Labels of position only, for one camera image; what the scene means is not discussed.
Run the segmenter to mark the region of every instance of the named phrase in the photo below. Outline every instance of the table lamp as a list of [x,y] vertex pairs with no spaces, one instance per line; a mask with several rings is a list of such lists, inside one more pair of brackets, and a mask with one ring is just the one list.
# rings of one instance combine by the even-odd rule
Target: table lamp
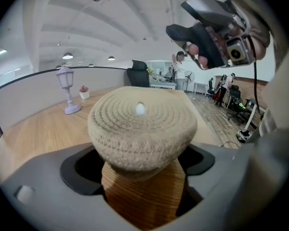
[[73,103],[72,96],[69,91],[70,87],[73,86],[74,71],[68,67],[62,67],[56,76],[59,79],[61,88],[66,90],[68,107],[65,108],[65,113],[68,115],[79,111],[81,106]]

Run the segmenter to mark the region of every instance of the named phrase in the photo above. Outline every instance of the chair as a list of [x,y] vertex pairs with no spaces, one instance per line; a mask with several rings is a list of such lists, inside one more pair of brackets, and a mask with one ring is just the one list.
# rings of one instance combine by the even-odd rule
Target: chair
[[235,111],[234,114],[228,117],[228,121],[230,118],[236,118],[238,120],[238,125],[241,126],[241,123],[244,121],[242,118],[239,117],[240,113],[251,114],[251,111],[249,109],[242,108],[239,104],[242,101],[241,100],[241,91],[239,90],[239,86],[232,85],[231,89],[229,90],[229,94],[231,96],[231,107]]
[[215,94],[215,88],[212,87],[212,80],[209,80],[209,89],[208,89],[209,98],[211,99]]
[[133,87],[150,87],[146,63],[136,60],[132,60],[132,62],[132,68],[126,70],[131,85]]

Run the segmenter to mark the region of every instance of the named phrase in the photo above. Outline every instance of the knitted cap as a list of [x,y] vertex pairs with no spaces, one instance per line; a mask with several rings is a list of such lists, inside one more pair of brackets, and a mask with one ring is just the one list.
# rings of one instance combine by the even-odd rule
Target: knitted cap
[[88,117],[89,137],[120,175],[144,180],[176,159],[197,129],[191,110],[154,88],[122,87],[103,96]]

